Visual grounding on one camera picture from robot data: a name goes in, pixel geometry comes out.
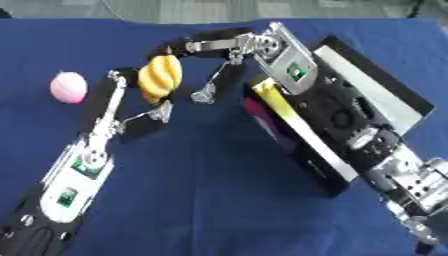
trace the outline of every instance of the blue table surface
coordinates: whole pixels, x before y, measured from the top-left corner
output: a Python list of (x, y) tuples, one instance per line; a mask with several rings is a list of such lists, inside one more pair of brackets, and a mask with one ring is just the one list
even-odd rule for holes
[[(306, 44), (329, 34), (437, 106), (406, 139), (423, 158), (448, 157), (448, 40), (426, 20), (283, 20)], [(93, 87), (107, 70), (142, 66), (161, 42), (239, 24), (0, 20), (0, 219), (75, 139), (82, 106), (48, 93), (59, 71)], [(183, 60), (183, 86), (202, 87), (221, 60)], [(179, 97), (166, 129), (112, 144), (116, 168), (65, 255), (411, 255), (414, 238), (357, 180), (325, 196), (241, 107), (242, 85), (215, 105)], [(138, 92), (129, 113), (147, 107)]]

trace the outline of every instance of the cable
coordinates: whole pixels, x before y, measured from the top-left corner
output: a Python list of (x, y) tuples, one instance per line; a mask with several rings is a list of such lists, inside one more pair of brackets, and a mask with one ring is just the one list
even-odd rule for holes
[(120, 20), (127, 20), (126, 18), (124, 18), (123, 16), (121, 16), (120, 14), (118, 14), (117, 11), (114, 10), (114, 8), (112, 8), (112, 6), (110, 5), (110, 3), (107, 0), (101, 0), (101, 2), (104, 4), (104, 6), (106, 7), (106, 9), (115, 17), (119, 18)]

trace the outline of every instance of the robotic hand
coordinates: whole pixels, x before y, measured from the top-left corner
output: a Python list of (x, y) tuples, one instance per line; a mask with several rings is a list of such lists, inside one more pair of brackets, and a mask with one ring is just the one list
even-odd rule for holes
[(244, 28), (198, 33), (163, 44), (150, 58), (166, 54), (226, 59), (191, 95), (207, 104), (242, 77), (244, 57), (253, 56), (265, 75), (249, 87), (289, 125), (301, 126), (305, 141), (319, 135), (325, 143), (315, 149), (320, 157), (359, 173), (418, 238), (418, 254), (448, 243), (448, 162), (422, 161), (362, 93), (281, 23), (260, 35)]
[(135, 84), (136, 77), (134, 69), (112, 70), (96, 94), (87, 99), (79, 138), (65, 148), (0, 226), (0, 255), (59, 255), (78, 232), (84, 214), (114, 168), (113, 155), (107, 150), (109, 140), (115, 135), (125, 141), (139, 135), (142, 120), (145, 129), (152, 128), (149, 131), (168, 122), (169, 104), (117, 120), (125, 90)]

